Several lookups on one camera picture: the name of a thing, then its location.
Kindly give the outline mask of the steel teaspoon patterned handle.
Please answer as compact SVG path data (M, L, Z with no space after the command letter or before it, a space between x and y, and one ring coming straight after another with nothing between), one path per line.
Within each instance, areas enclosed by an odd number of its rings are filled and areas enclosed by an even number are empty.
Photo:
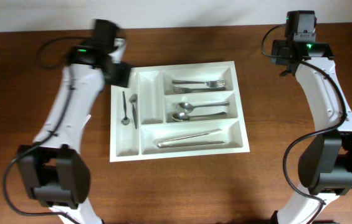
M138 129L138 121L137 121L137 112L136 112L136 103L137 103L137 94L133 94L130 96L129 102L131 103L132 106L132 115L133 115L133 122L134 122L134 127L135 129Z

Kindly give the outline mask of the small thin steel teaspoon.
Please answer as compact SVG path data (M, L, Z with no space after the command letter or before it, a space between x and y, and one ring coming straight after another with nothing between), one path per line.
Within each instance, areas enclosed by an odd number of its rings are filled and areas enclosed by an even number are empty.
M121 120L122 125L127 126L130 123L130 119L127 116L127 104L126 104L126 96L125 92L122 91L122 99L123 99L123 112L124 112L124 117Z

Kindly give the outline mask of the pink plastic knife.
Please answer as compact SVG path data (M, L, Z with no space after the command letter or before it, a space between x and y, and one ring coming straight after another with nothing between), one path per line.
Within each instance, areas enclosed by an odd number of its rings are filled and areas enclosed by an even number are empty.
M84 131L85 126L86 126L86 124L88 123L88 121L90 120L90 118L91 118L91 115L90 115L90 114L88 114L88 115L86 116L86 118L85 118L84 123L83 123L83 126L82 126L82 131Z

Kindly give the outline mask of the steel fork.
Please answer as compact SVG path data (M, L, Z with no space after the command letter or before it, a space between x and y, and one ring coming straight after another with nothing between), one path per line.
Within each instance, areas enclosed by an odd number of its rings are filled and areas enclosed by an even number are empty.
M202 93L213 91L226 91L226 87L217 88L186 88L186 87L173 87L169 92L170 94L188 94L188 93Z
M224 87L225 84L226 84L225 80L215 80L215 81L207 81L207 82L187 81L187 80L172 80L171 82L172 82L172 84L175 84L175 85L203 84L203 85L206 85L209 88Z

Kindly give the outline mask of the large steel tablespoon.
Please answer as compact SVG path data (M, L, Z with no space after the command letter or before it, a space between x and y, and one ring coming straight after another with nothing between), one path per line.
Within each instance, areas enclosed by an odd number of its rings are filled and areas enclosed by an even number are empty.
M230 103L228 101L218 102L218 103L209 103L203 105L192 105L188 102L180 102L176 105L176 109L182 113L191 113L196 108L203 108L203 107L213 107L213 106L228 106Z

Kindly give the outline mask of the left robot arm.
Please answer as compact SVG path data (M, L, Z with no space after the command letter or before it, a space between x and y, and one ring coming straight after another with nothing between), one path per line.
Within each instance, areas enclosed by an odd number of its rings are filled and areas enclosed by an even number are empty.
M10 163L18 167L27 196L64 223L103 223L88 199L91 174L80 146L98 94L106 85L129 84L120 32L115 23L96 19L91 36L65 54L59 92L42 129Z

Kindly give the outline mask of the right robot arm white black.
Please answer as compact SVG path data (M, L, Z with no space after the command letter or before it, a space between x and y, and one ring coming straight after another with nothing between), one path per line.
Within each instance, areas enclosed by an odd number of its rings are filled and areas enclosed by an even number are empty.
M316 41L314 11L287 12L285 38L269 58L303 88L315 131L286 149L282 169L294 194L271 223L314 223L331 202L352 189L352 111L336 76L333 52Z

